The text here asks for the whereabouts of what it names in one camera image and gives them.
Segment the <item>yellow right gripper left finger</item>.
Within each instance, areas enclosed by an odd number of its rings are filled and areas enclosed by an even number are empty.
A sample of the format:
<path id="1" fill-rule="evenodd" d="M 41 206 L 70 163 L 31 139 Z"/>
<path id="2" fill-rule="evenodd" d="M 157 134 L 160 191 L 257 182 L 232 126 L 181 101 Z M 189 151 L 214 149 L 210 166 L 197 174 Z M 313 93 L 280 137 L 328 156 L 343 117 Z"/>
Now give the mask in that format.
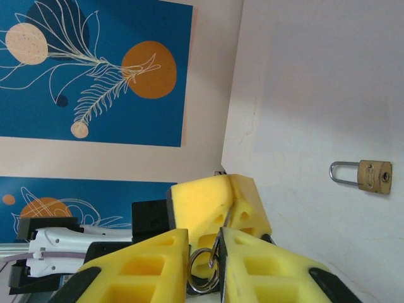
<path id="1" fill-rule="evenodd" d="M 85 263 L 51 302 L 185 302 L 189 239 L 174 229 Z"/>

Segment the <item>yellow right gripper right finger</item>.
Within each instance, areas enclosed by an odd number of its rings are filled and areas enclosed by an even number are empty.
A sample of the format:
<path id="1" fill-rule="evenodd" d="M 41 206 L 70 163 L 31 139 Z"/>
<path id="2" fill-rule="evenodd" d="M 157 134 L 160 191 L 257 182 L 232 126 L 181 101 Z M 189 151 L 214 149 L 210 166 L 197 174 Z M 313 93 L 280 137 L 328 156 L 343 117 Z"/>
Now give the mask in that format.
<path id="1" fill-rule="evenodd" d="M 222 302 L 359 302 L 324 264 L 240 230 L 222 227 Z"/>

